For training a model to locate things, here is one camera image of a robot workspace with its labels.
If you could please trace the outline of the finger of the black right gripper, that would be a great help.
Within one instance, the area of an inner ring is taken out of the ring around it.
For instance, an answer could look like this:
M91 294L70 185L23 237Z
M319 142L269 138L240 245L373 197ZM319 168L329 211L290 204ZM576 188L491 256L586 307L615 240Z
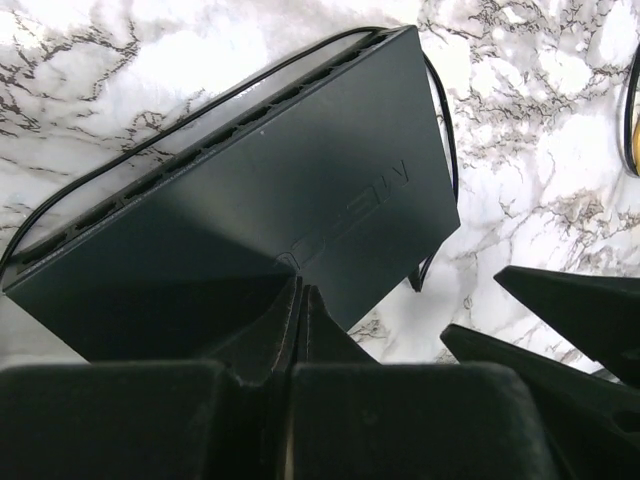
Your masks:
M639 280L507 266L494 279L591 360L639 383Z
M440 335L461 363L515 371L539 411L562 479L639 477L639 391L456 324Z

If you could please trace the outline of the black network switch box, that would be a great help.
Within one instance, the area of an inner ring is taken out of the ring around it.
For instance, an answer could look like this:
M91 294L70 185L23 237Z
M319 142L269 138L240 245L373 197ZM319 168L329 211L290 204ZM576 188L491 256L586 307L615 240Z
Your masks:
M459 227L418 31L364 39L29 251L8 297L89 361L189 358L277 280L351 328Z

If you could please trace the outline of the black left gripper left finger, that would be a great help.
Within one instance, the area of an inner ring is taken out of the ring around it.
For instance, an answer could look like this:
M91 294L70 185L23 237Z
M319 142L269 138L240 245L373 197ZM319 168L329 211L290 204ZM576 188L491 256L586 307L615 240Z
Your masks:
M303 285L180 360L24 365L1 375L5 479L274 479Z

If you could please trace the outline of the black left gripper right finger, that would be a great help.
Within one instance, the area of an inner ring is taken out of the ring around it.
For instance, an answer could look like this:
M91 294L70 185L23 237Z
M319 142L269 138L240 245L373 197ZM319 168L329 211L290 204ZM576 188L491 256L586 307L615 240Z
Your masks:
M491 363L382 365L305 291L291 376L291 479L555 479L524 382Z

